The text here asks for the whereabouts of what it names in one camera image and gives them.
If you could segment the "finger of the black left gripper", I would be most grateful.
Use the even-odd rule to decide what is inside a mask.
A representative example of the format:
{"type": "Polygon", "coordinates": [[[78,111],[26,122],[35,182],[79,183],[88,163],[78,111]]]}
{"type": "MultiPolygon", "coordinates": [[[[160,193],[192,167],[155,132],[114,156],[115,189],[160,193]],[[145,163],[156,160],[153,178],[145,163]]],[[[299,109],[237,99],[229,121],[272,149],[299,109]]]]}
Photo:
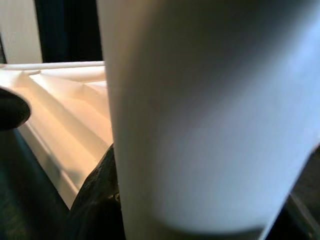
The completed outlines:
{"type": "Polygon", "coordinates": [[[19,95],[0,89],[0,130],[8,131],[23,125],[31,116],[31,107],[19,95]]]}

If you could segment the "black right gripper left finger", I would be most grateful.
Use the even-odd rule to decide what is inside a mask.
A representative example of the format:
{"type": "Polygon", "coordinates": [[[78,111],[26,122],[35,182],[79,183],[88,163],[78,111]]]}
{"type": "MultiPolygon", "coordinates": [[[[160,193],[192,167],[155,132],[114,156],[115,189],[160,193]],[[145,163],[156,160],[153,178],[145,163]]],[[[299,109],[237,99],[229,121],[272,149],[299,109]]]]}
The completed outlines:
{"type": "Polygon", "coordinates": [[[114,146],[87,176],[69,211],[71,240],[124,240],[114,146]]]}

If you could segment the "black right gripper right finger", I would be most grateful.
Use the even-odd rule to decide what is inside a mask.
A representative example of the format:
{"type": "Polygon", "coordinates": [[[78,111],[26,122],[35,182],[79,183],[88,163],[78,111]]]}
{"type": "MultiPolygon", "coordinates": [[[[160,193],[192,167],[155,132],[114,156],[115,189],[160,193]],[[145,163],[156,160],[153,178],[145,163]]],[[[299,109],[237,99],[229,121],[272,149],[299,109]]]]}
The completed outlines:
{"type": "Polygon", "coordinates": [[[320,147],[309,156],[298,180],[262,240],[320,238],[320,147]]]}

